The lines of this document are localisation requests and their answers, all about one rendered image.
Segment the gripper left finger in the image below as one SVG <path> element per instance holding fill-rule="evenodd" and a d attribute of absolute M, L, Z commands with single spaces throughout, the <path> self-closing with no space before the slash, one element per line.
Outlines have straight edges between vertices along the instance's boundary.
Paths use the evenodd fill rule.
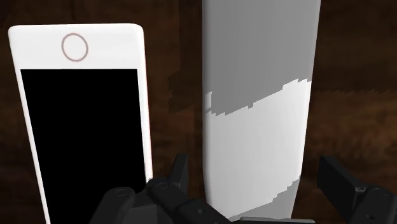
<path fill-rule="evenodd" d="M 190 199 L 188 155 L 176 155 L 166 178 L 153 178 L 144 190 L 128 187 L 106 192 L 89 224 L 231 224 L 201 199 Z"/>

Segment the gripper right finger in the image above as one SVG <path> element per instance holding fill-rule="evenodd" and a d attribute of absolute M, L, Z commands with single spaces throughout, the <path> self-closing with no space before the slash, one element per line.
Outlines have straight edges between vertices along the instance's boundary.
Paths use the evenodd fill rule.
<path fill-rule="evenodd" d="M 397 195 L 358 180 L 334 157 L 320 157 L 317 187 L 347 224 L 397 224 Z"/>

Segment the white smartphone with black screen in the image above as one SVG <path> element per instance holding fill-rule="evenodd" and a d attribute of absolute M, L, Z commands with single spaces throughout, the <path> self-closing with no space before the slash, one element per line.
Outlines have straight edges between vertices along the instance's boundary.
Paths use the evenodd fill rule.
<path fill-rule="evenodd" d="M 46 224 L 88 224 L 116 187 L 153 176 L 143 28 L 8 31 Z"/>

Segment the white flat remote control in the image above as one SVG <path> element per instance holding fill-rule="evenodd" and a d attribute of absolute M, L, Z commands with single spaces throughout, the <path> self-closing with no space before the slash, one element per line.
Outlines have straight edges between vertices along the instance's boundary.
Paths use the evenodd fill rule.
<path fill-rule="evenodd" d="M 229 220 L 290 218 L 321 0 L 203 0 L 203 173 Z"/>

